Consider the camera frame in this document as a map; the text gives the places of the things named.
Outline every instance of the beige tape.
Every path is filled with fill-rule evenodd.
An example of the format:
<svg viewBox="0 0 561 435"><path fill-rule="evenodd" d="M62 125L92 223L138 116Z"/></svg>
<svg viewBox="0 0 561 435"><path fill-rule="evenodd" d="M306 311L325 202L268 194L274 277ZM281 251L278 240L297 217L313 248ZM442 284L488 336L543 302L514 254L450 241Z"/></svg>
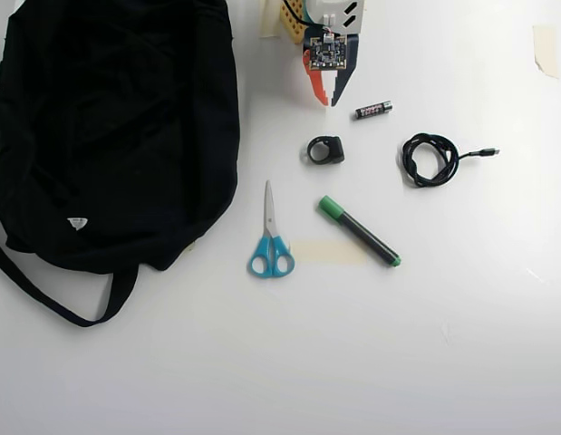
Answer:
<svg viewBox="0 0 561 435"><path fill-rule="evenodd" d="M260 0L260 37L280 35L280 6L282 0Z"/></svg>
<svg viewBox="0 0 561 435"><path fill-rule="evenodd" d="M553 25L534 26L536 65L545 75L559 79L560 71L558 70L556 39L556 28Z"/></svg>
<svg viewBox="0 0 561 435"><path fill-rule="evenodd" d="M354 242L297 240L290 244L290 250L296 262L362 265L368 258L366 251Z"/></svg>

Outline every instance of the black fabric bag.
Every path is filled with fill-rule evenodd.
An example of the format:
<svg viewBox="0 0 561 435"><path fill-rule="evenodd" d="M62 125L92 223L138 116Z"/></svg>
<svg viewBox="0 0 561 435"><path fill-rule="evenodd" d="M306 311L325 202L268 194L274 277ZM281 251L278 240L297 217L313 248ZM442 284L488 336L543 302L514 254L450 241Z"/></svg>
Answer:
<svg viewBox="0 0 561 435"><path fill-rule="evenodd" d="M225 0L26 0L0 68L0 221L7 246L114 274L108 321L139 264L165 270L227 209L239 120Z"/></svg>

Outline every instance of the cable connector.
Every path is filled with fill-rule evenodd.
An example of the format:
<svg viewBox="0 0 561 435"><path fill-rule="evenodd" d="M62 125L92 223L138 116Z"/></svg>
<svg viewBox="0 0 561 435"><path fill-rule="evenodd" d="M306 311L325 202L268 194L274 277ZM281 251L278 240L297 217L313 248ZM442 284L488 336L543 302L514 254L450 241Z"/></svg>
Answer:
<svg viewBox="0 0 561 435"><path fill-rule="evenodd" d="M499 154L499 150L496 148L486 148L480 151L471 152L469 155L471 157L491 157L497 156Z"/></svg>

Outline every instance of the orange plastic part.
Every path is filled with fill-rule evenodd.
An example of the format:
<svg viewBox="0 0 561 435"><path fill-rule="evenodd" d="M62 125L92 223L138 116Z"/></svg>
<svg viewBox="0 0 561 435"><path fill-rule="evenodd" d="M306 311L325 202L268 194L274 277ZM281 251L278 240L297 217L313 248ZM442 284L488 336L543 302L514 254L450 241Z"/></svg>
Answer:
<svg viewBox="0 0 561 435"><path fill-rule="evenodd" d="M302 61L305 64L306 73L310 77L310 82L313 84L314 95L316 95L319 102L328 106L328 97L326 96L323 84L323 73L319 70L310 70L310 50L305 51Z"/></svg>

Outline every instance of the green marker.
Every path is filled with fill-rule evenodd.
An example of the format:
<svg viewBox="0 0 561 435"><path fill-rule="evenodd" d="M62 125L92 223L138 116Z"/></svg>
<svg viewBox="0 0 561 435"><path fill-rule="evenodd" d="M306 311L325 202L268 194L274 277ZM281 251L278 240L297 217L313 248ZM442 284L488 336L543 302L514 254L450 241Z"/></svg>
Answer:
<svg viewBox="0 0 561 435"><path fill-rule="evenodd" d="M377 253L385 263L397 267L401 264L401 258L371 231L359 224L354 217L349 215L344 208L339 206L329 197L320 201L320 209L339 224L349 228L353 234L359 237L370 249Z"/></svg>

